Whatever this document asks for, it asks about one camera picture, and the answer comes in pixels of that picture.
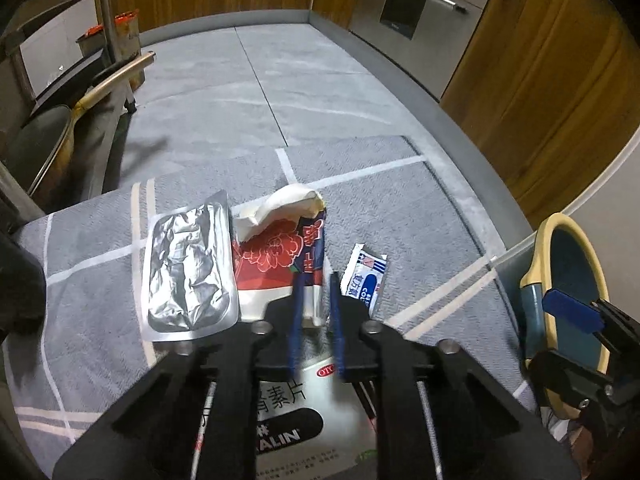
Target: wooden cabinet door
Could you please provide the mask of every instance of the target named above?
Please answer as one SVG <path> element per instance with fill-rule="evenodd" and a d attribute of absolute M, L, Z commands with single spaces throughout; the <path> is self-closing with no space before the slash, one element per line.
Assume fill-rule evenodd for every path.
<path fill-rule="evenodd" d="M 441 106 L 532 226 L 640 123 L 640 50 L 609 0 L 489 0 Z"/>

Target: blue and white packet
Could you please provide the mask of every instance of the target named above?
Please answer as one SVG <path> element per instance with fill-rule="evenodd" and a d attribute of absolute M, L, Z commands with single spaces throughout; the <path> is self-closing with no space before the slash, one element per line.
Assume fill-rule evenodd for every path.
<path fill-rule="evenodd" d="M 375 254 L 364 244 L 356 244 L 340 282 L 344 296 L 362 300 L 372 316 L 376 301 L 382 293 L 386 271 L 386 254 Z"/>

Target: aluminum foil lid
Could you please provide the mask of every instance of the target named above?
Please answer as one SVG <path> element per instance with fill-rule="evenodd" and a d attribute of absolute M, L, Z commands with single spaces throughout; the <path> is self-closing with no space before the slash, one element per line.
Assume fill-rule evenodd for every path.
<path fill-rule="evenodd" d="M 142 290 L 143 336 L 191 340 L 238 320 L 226 191 L 151 219 Z"/>

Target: gray tablecloth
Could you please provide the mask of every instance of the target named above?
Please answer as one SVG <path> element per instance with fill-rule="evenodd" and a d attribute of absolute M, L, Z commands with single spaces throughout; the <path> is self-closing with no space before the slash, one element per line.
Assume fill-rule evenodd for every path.
<path fill-rule="evenodd" d="M 230 204 L 298 181 L 327 204 L 326 255 L 342 272 L 357 242 L 388 254 L 374 317 L 434 344 L 459 341 L 528 408 L 511 308 L 476 236 L 434 173 L 402 137 L 306 144 L 226 160 L 135 184 L 25 226 L 17 240 L 47 276 L 41 333 L 4 344 L 25 438 L 49 474 L 59 456 L 157 358 L 140 337 L 148 218 L 220 189 Z"/>

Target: yellow-rimmed container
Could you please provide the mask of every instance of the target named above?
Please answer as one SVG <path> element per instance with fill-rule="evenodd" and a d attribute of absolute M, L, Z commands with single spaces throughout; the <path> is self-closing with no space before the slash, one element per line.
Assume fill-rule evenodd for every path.
<path fill-rule="evenodd" d="M 520 280 L 527 323 L 526 364 L 538 351 L 557 349 L 586 367 L 606 373 L 609 351 L 594 335 L 580 332 L 567 320 L 543 311 L 542 298 L 551 288 L 587 305 L 598 298 L 609 300 L 607 283 L 593 246 L 580 226 L 562 213 L 555 213 L 540 224 L 531 266 Z M 555 392 L 546 390 L 546 395 L 559 418 L 580 415 L 579 410 L 562 402 Z"/>

